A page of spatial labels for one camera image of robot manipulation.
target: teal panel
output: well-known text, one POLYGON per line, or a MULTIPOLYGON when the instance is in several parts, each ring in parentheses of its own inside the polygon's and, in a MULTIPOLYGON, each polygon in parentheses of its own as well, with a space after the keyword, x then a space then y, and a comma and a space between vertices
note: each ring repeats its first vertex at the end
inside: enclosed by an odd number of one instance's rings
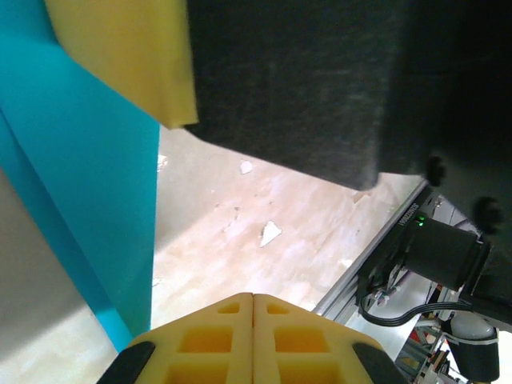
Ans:
POLYGON ((42 0, 0 0, 0 49, 1 165, 121 349, 150 325, 158 124, 66 55, 42 0))

